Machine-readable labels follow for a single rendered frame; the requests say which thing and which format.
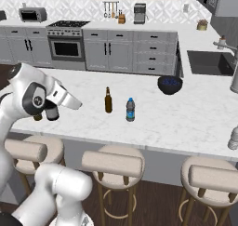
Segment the dark blue bowl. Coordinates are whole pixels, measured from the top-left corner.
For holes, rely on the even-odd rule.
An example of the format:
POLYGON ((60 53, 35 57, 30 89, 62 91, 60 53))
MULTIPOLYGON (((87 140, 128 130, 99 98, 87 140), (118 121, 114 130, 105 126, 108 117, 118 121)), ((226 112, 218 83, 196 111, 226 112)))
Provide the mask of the dark blue bowl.
POLYGON ((176 76, 164 75, 158 78, 157 85, 164 94, 174 95, 181 90, 183 81, 176 76))

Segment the grey cupboard and drawer run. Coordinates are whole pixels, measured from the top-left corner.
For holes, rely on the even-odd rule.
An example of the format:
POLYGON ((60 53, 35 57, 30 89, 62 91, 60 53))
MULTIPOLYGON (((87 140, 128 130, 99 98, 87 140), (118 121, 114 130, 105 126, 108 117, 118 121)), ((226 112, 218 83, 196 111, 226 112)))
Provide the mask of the grey cupboard and drawer run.
POLYGON ((174 75, 178 33, 84 29, 90 71, 174 75))

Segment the grey base cupboard run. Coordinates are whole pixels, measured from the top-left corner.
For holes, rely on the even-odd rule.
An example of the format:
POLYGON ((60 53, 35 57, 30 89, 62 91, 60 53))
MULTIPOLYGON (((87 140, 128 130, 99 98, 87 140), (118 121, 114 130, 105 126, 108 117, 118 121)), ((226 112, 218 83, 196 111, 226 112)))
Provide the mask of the grey base cupboard run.
POLYGON ((4 31, 15 62, 25 62, 37 67, 51 65, 45 28, 4 26, 4 31))

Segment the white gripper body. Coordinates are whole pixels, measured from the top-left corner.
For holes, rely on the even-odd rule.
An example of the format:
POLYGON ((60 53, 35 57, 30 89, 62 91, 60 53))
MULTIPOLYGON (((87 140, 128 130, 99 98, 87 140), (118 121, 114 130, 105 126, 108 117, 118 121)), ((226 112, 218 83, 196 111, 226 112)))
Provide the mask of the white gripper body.
POLYGON ((78 110, 82 106, 82 102, 64 88, 60 90, 59 104, 73 110, 78 110))

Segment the silver tap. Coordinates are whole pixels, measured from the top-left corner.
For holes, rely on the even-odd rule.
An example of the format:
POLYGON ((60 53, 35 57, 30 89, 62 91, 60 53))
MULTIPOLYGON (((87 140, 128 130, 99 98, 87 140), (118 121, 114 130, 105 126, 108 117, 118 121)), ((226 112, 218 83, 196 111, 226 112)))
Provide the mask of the silver tap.
POLYGON ((231 80, 230 90, 238 94, 238 46, 232 47, 224 45, 224 47, 234 51, 233 64, 235 65, 234 74, 231 80))

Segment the steel coffee machine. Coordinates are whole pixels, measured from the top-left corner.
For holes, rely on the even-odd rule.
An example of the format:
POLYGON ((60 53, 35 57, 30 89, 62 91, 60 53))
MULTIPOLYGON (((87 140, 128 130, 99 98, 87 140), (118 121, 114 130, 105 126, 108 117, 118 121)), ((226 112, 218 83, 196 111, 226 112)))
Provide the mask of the steel coffee machine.
POLYGON ((144 3, 136 3, 134 5, 134 23, 144 24, 146 17, 146 5, 144 3))

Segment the soap dispenser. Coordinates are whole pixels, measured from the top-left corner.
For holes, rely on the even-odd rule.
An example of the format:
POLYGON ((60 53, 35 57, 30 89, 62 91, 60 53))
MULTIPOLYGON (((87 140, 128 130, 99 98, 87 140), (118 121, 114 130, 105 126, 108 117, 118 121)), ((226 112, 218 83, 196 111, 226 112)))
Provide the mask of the soap dispenser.
POLYGON ((222 35, 218 41, 218 49, 224 49, 224 45, 226 45, 226 37, 225 35, 222 35))

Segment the dark sink basin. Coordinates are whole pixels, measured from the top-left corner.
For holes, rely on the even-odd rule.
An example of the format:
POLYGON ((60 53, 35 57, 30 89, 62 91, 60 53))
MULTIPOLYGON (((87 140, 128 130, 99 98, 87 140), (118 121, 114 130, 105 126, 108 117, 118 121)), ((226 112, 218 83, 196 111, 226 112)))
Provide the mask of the dark sink basin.
POLYGON ((233 76, 233 55, 228 52, 187 51, 193 74, 233 76))

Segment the utensil rail with tools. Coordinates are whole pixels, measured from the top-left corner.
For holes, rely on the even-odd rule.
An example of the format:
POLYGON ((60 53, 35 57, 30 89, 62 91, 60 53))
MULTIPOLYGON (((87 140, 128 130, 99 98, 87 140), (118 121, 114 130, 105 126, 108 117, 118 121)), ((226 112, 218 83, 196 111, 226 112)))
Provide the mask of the utensil rail with tools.
POLYGON ((118 2, 103 2, 104 13, 103 16, 108 19, 117 19, 118 14, 118 2))

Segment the blue label plastic bottle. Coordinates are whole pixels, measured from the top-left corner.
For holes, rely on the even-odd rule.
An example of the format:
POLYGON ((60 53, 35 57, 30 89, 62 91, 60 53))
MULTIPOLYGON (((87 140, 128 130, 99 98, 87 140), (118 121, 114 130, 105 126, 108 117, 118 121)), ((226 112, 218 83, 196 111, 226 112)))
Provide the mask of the blue label plastic bottle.
POLYGON ((133 122, 135 120, 135 102, 129 98, 126 104, 126 120, 133 122))

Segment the steel range with oven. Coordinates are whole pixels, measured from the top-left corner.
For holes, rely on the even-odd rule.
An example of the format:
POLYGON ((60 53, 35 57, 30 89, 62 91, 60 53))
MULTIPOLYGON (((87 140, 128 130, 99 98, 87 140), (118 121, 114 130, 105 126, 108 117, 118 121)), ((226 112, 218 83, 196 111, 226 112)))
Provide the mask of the steel range with oven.
POLYGON ((64 70, 84 71, 86 55, 83 20, 59 20, 46 27, 52 64, 64 70))

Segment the clear grey plastic bottle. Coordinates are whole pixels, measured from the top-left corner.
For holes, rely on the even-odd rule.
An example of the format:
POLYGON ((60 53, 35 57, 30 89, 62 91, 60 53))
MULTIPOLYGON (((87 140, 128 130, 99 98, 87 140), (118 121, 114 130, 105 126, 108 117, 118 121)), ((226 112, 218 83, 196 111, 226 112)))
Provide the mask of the clear grey plastic bottle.
POLYGON ((237 150, 238 149, 238 126, 235 127, 231 133, 231 138, 228 142, 228 147, 231 150, 237 150))

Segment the wooden knife block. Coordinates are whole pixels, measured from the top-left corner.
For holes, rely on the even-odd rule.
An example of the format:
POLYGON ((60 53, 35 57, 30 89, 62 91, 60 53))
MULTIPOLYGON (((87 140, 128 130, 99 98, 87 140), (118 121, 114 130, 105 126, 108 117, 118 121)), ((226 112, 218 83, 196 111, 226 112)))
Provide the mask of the wooden knife block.
POLYGON ((125 16, 125 14, 122 12, 121 9, 119 9, 118 23, 119 23, 119 24, 125 24, 125 23, 126 23, 126 16, 125 16))

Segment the silver toaster oven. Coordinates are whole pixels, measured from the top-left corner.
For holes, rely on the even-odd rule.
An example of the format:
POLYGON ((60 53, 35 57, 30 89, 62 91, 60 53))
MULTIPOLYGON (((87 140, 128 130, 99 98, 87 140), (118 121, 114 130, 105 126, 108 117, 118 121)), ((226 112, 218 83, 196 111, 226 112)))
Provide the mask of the silver toaster oven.
POLYGON ((19 9, 19 14, 23 22, 43 22, 47 20, 44 7, 23 7, 19 9))

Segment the beige bar stool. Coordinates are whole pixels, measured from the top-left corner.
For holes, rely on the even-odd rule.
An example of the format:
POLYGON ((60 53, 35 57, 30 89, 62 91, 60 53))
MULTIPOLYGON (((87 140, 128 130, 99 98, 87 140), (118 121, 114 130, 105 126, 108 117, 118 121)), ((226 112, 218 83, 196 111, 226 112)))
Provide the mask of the beige bar stool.
POLYGON ((24 140, 5 142, 7 151, 14 159, 14 167, 19 172, 25 191, 31 194, 27 177, 34 175, 36 169, 43 163, 65 165, 64 144, 61 139, 46 136, 30 136, 24 140))
POLYGON ((142 179, 145 159, 140 150, 118 145, 105 145, 97 152, 85 151, 82 168, 90 171, 98 184, 101 226, 106 226, 105 216, 112 219, 127 219, 132 226, 133 212, 137 206, 136 187, 142 179), (104 200, 112 203, 112 191, 128 192, 128 210, 123 216, 115 216, 107 211, 104 200))
POLYGON ((203 221, 214 216, 214 226, 223 226, 231 207, 238 203, 238 169, 229 162, 201 156, 188 157, 180 169, 182 192, 178 217, 188 226, 194 202, 205 206, 203 221))

